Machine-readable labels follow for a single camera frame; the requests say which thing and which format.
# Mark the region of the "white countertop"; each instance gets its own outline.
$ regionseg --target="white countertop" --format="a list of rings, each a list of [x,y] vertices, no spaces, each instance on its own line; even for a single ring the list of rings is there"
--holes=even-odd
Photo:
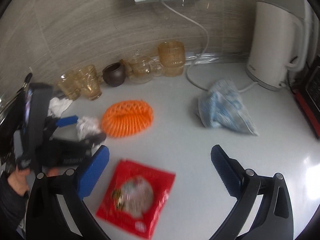
[[[252,80],[245,64],[206,64],[195,67],[194,80],[208,85],[231,78],[241,89]],[[259,85],[242,94],[259,137],[227,129],[206,129],[194,114],[197,97],[203,93],[185,76],[159,77],[143,85],[129,80],[117,87],[102,86],[96,101],[76,100],[63,116],[101,118],[112,104],[144,100],[154,110],[154,122],[140,134],[107,138],[110,161],[92,194],[84,201],[94,215],[107,190],[117,162],[129,158],[176,173],[169,199],[160,215],[153,240],[208,240],[229,214],[236,199],[229,196],[210,159],[211,148],[220,144],[230,158],[258,175],[284,175],[294,219],[294,236],[310,221],[320,203],[320,142],[315,138],[293,96],[286,89],[269,91]],[[75,126],[59,129],[56,136],[75,138]],[[248,231],[262,196],[258,196],[241,234]],[[70,228],[78,232],[61,201]],[[116,226],[97,219],[112,240],[139,239]]]

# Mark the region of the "metal screw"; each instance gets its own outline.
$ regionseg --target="metal screw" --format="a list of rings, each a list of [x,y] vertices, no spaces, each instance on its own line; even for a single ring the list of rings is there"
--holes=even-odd
[[[253,176],[253,175],[254,175],[254,171],[251,170],[251,169],[246,169],[246,170],[245,170],[245,173],[246,173],[247,175],[249,175],[249,176]]]
[[[44,177],[44,174],[42,172],[37,175],[38,179],[42,179],[43,177]]]
[[[66,171],[66,174],[67,174],[68,176],[71,176],[71,175],[74,174],[74,173],[75,173],[74,169],[69,169],[69,170]]]
[[[276,177],[277,177],[278,179],[283,179],[283,175],[282,175],[281,173],[277,173],[277,174],[276,174]]]

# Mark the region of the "white electric kettle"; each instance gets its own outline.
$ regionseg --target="white electric kettle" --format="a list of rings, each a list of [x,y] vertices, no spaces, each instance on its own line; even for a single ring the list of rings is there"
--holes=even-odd
[[[257,2],[254,37],[247,74],[259,85],[280,89],[288,70],[303,69],[310,37],[311,9],[305,0],[304,21],[276,5]]]

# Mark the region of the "blue rubber gripper pad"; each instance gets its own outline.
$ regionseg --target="blue rubber gripper pad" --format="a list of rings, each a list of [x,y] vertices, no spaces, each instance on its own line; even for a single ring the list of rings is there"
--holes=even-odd
[[[242,182],[237,172],[232,168],[231,159],[220,147],[216,145],[211,150],[211,161],[216,168],[224,186],[230,196],[240,198],[242,194]]]
[[[89,163],[81,164],[76,169],[76,173],[78,175],[77,193],[81,200],[91,194],[94,186],[109,162],[109,157],[109,149],[102,145],[91,157]]]
[[[57,120],[56,122],[56,126],[57,127],[64,127],[64,126],[68,126],[74,123],[78,122],[78,116],[73,115],[73,116],[69,116],[69,117],[65,117],[65,118],[61,118],[59,120]]]

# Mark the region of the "black jacket sleeve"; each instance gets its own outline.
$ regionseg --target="black jacket sleeve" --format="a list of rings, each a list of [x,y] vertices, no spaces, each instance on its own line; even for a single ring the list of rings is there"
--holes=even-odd
[[[8,184],[8,176],[3,173],[0,177],[0,208],[6,215],[10,227],[15,230],[26,212],[28,195],[18,195]]]

